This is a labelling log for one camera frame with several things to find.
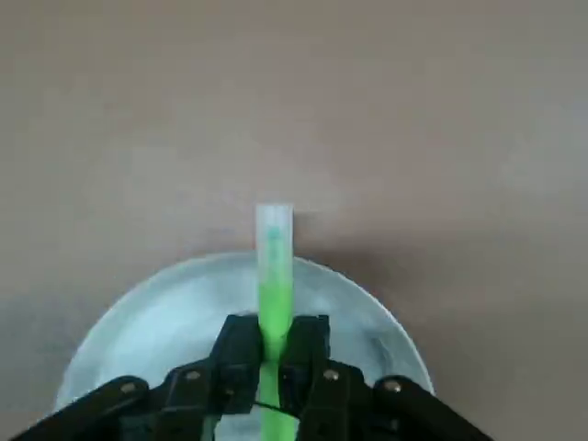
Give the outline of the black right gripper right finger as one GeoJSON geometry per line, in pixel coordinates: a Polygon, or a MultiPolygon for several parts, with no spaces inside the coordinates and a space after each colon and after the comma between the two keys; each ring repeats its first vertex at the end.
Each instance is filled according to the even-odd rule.
{"type": "Polygon", "coordinates": [[[436,396],[402,375],[369,386],[362,371],[330,358],[325,315],[298,316],[279,359],[281,408],[298,440],[491,441],[436,396]]]}

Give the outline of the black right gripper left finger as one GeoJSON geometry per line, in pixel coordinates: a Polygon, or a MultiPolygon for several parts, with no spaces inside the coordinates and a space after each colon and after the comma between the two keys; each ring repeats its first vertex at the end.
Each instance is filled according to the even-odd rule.
{"type": "Polygon", "coordinates": [[[122,376],[16,436],[18,440],[212,440],[225,415],[254,405],[263,342],[253,315],[230,315],[209,355],[157,387],[122,376]]]}

